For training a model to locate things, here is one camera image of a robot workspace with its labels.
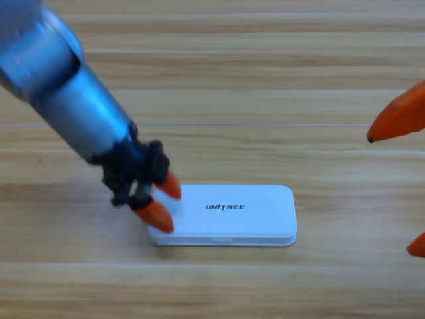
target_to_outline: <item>white box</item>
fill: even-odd
[[[156,245],[288,246],[298,230],[294,196],[282,185],[182,185],[176,201],[154,198],[173,216],[175,231],[149,226]]]

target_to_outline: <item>case lid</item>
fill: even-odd
[[[182,185],[176,201],[154,198],[173,216],[175,232],[149,227],[157,245],[286,246],[298,230],[294,196],[282,185]]]

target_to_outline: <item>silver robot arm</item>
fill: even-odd
[[[102,167],[112,205],[145,209],[152,185],[180,198],[162,143],[138,140],[137,126],[88,66],[77,36],[41,0],[0,0],[0,84],[87,163]]]

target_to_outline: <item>wood grain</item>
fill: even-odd
[[[423,319],[424,132],[370,144],[425,68],[425,2],[49,0],[183,183],[292,189],[284,249],[154,247],[101,171],[0,92],[0,318]]]

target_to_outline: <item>metal cylinder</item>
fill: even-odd
[[[86,64],[32,107],[86,161],[129,136],[131,119]]]

